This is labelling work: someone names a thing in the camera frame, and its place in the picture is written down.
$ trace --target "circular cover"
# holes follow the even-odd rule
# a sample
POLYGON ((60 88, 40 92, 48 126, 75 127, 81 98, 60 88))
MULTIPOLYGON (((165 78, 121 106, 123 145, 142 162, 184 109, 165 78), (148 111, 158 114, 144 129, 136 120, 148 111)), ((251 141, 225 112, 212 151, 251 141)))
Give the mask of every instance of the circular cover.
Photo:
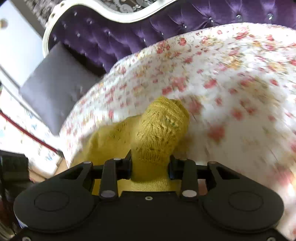
POLYGON ((206 213, 223 228, 259 232, 276 225, 284 204, 274 191, 252 181, 223 180, 203 199, 206 213))
POLYGON ((60 232, 91 213, 94 200, 75 180, 46 181, 22 192, 14 202, 18 220, 39 232, 60 232))

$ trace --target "yellow cloth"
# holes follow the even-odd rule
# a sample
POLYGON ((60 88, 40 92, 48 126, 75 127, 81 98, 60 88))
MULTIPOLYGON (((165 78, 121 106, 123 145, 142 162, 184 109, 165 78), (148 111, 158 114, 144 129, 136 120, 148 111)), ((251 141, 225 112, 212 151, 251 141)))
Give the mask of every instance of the yellow cloth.
MULTIPOLYGON (((177 191, 180 181, 168 178, 169 157, 187 132, 189 114, 178 100, 156 99, 144 114, 100 127, 84 147, 78 164, 92 161, 102 165, 112 158, 124 158, 131 150, 133 171, 130 180, 118 181, 122 191, 177 191)), ((93 194, 98 194, 96 180, 93 194)))

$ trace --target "bed headboard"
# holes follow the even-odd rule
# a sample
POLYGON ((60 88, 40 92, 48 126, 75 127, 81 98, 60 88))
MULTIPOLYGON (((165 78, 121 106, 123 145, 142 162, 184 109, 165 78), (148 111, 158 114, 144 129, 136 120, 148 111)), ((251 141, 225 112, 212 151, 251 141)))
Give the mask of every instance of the bed headboard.
POLYGON ((58 7, 62 13, 52 13, 44 35, 44 54, 59 41, 85 56, 98 68, 108 72, 112 66, 127 55, 138 52, 163 39, 197 29, 237 22, 271 23, 295 28, 296 3, 293 0, 178 0, 162 10, 146 17, 149 7, 136 13, 117 13, 99 4, 67 0, 58 7), (133 23, 119 23, 138 20, 133 23))

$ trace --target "yellow garment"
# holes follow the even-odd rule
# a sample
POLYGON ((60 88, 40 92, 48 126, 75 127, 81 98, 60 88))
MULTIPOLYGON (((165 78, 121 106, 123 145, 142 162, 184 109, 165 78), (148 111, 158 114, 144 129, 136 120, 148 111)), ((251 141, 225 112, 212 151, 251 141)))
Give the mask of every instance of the yellow garment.
MULTIPOLYGON (((133 170, 130 180, 118 181, 122 191, 176 191, 180 181, 168 178, 169 157, 187 132, 189 114, 178 100, 160 97, 142 116, 133 116, 117 124, 102 126, 92 134, 79 163, 92 161, 102 165, 112 158, 124 158, 131 150, 133 170)), ((93 194, 98 194, 96 180, 93 194)))

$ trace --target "yellow fabric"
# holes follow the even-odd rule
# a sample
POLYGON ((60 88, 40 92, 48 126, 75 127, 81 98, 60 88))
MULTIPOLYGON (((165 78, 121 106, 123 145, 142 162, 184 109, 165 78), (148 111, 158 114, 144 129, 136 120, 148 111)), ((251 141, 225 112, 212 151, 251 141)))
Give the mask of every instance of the yellow fabric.
MULTIPOLYGON (((126 191, 177 191, 180 181, 168 178, 169 157, 187 132, 189 114, 178 100, 156 99, 143 115, 100 127, 90 137, 79 161, 104 161, 124 158, 131 150, 133 171, 130 180, 118 181, 119 194, 126 191)), ((93 194, 98 194, 96 180, 93 194)))

